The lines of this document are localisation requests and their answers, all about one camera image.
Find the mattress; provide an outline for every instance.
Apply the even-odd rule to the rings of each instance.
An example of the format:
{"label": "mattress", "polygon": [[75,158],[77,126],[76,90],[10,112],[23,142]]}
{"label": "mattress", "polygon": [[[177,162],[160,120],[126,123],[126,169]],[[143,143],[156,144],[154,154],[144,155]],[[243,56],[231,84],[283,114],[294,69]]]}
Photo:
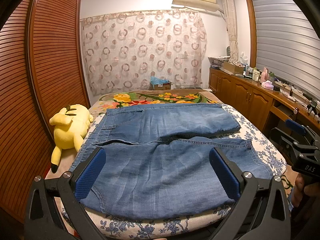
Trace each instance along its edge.
{"label": "mattress", "polygon": [[[128,107],[135,104],[149,103],[221,103],[212,93],[204,90],[135,91],[124,94],[126,94],[126,96],[118,94],[104,95],[89,109],[95,120],[86,138],[101,121],[108,108]],[[286,162],[273,144],[251,122],[236,111],[236,109],[229,105],[222,105],[222,107],[233,115],[241,125],[238,133],[224,135],[224,137],[251,139],[252,145],[259,158],[270,166],[274,175],[282,176],[286,171]],[[75,157],[76,152],[74,149],[65,151],[62,155],[57,173],[52,174],[50,172],[47,178],[59,177],[64,171],[68,170]],[[287,186],[288,179],[283,179],[283,181],[286,182],[285,185]],[[68,214],[65,212],[59,199],[57,199],[57,205],[65,222],[72,226]],[[117,239],[155,239],[190,232],[217,222],[226,216],[230,209],[231,205],[224,204],[216,209],[207,210],[199,214],[159,220],[130,220],[125,217],[99,213],[85,207],[88,215],[100,231],[108,237]]]}

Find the brown sliding door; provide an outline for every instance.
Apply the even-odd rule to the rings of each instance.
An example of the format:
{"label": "brown sliding door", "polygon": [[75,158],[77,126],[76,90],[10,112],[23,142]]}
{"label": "brown sliding door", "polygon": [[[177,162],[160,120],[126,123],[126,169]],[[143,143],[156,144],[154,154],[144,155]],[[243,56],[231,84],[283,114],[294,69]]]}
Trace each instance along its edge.
{"label": "brown sliding door", "polygon": [[28,191],[49,167],[49,118],[89,106],[79,53],[80,0],[23,0],[0,31],[0,207],[23,223]]}

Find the wooden window frame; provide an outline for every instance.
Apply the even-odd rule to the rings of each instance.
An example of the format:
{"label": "wooden window frame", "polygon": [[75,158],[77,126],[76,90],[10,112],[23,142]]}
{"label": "wooden window frame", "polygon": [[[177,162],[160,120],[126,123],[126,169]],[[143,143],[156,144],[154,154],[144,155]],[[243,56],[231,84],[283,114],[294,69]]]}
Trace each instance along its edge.
{"label": "wooden window frame", "polygon": [[254,8],[252,0],[247,0],[248,12],[249,12],[249,22],[250,22],[250,67],[255,67],[257,62],[257,27],[256,27],[256,17],[254,15]]}

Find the bed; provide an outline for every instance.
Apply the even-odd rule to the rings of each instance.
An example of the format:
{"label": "bed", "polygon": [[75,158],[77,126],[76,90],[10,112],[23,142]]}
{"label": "bed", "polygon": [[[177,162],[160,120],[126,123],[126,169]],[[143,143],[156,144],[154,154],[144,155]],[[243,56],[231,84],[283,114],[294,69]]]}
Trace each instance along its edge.
{"label": "bed", "polygon": [[[160,104],[160,103],[222,103],[211,92],[200,89],[176,89],[162,91],[135,91],[122,94],[103,95],[90,109],[94,117],[86,138],[92,133],[96,125],[103,118],[106,109],[117,107],[130,107],[137,104]],[[263,162],[268,164],[274,175],[282,176],[287,193],[290,192],[296,173],[285,163],[284,158],[273,146],[273,144],[242,114],[229,105],[222,107],[232,114],[241,125],[238,133],[225,135],[231,138],[251,139],[252,145]],[[48,173],[46,179],[61,176],[67,171],[76,158],[75,149],[65,150],[61,157],[58,171]],[[56,199],[57,206],[67,225],[70,233],[73,233],[68,215],[59,198]],[[124,217],[116,217],[99,213],[89,208],[86,211],[94,224],[107,237],[117,239],[155,239],[186,233],[217,222],[230,210],[230,205],[222,205],[216,209],[207,210],[200,214],[173,217],[160,220],[129,220]]]}

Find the pikachu plush toy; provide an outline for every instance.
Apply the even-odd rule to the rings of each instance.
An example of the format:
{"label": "pikachu plush toy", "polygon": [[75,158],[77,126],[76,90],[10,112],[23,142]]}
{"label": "pikachu plush toy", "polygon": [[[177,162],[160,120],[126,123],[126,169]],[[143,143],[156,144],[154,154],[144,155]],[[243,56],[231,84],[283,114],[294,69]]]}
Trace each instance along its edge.
{"label": "pikachu plush toy", "polygon": [[54,125],[53,135],[56,147],[51,156],[51,171],[57,172],[62,149],[75,148],[79,152],[93,116],[82,105],[67,105],[50,119]]}

